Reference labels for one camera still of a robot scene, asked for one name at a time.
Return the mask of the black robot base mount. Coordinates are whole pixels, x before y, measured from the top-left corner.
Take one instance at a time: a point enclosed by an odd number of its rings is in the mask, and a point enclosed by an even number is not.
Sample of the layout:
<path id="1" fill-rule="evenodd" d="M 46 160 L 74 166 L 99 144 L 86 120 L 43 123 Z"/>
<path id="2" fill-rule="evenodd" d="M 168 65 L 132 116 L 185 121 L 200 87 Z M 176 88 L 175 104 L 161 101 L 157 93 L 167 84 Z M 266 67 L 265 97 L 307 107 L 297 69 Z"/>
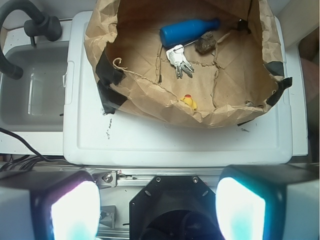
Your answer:
<path id="1" fill-rule="evenodd" d="M 197 175 L 157 175 L 129 202 L 131 240 L 222 240 L 216 194 Z"/>

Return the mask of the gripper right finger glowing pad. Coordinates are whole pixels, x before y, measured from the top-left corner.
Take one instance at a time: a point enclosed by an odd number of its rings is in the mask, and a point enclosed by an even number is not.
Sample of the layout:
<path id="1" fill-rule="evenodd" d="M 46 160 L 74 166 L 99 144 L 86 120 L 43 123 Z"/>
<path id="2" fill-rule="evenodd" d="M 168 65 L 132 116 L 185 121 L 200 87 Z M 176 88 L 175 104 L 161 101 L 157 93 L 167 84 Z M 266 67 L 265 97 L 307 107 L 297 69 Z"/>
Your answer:
<path id="1" fill-rule="evenodd" d="M 317 164 L 228 165 L 215 200 L 226 240 L 318 240 Z"/>

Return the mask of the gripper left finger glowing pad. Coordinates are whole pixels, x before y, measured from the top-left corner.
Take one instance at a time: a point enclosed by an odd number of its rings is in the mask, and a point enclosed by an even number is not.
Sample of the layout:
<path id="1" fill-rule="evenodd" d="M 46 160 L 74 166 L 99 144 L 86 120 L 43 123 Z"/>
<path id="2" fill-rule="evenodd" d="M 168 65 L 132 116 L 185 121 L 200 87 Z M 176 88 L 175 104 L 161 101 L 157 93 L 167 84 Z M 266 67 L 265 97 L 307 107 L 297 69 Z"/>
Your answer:
<path id="1" fill-rule="evenodd" d="M 100 210 L 99 188 L 87 171 L 0 174 L 2 240 L 93 240 Z"/>

